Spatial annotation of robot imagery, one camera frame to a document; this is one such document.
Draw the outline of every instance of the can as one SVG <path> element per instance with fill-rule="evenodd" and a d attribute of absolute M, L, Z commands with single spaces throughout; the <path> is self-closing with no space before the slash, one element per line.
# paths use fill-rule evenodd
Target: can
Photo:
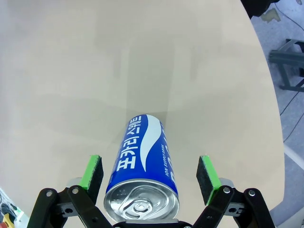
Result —
<path fill-rule="evenodd" d="M 131 119 L 120 145 L 104 198 L 117 222 L 126 219 L 172 219 L 178 192 L 164 127 L 142 114 Z"/>

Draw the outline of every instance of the can label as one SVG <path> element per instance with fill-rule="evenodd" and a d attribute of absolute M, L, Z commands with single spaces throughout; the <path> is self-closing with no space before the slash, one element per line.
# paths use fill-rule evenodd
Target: can label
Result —
<path fill-rule="evenodd" d="M 152 115 L 139 115 L 128 123 L 106 193 L 132 179 L 161 182 L 178 195 L 165 131 Z"/>

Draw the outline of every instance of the gray floor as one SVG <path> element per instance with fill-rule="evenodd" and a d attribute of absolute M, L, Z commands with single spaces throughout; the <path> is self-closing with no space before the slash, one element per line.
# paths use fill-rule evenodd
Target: gray floor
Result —
<path fill-rule="evenodd" d="M 277 3 L 277 6 L 284 14 L 304 27 L 304 0 L 281 0 Z M 261 17 L 253 17 L 251 22 L 256 30 L 266 58 L 268 58 L 268 54 L 272 49 L 278 49 L 287 38 L 304 41 L 304 31 L 283 16 L 274 4 Z M 297 92 L 280 89 L 279 85 L 282 84 L 282 80 L 277 66 L 269 62 L 268 66 L 274 82 L 279 110 L 282 113 Z M 287 70 L 290 80 L 294 84 L 303 79 L 298 76 L 298 69 L 289 67 Z M 281 115 L 284 140 L 291 133 L 303 113 L 304 93 L 299 93 Z M 304 117 L 285 141 L 285 144 L 295 154 L 294 156 L 285 154 L 284 200 L 271 211 L 271 215 L 277 226 L 304 207 Z"/>

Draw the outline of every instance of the yellow object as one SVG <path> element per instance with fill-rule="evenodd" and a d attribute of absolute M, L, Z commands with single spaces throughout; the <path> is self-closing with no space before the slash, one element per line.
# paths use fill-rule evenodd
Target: yellow object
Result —
<path fill-rule="evenodd" d="M 12 222 L 12 221 L 10 220 L 10 215 L 9 215 L 9 213 L 4 215 L 4 217 L 3 217 L 3 222 L 5 222 L 5 223 L 9 226 L 9 228 L 15 228 L 14 222 Z"/>

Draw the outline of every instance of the silver can top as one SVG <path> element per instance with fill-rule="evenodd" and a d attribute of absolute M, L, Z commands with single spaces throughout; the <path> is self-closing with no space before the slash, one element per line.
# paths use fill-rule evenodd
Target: silver can top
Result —
<path fill-rule="evenodd" d="M 127 180 L 106 194 L 104 208 L 117 222 L 126 219 L 172 219 L 179 210 L 175 192 L 164 184 L 145 179 Z"/>

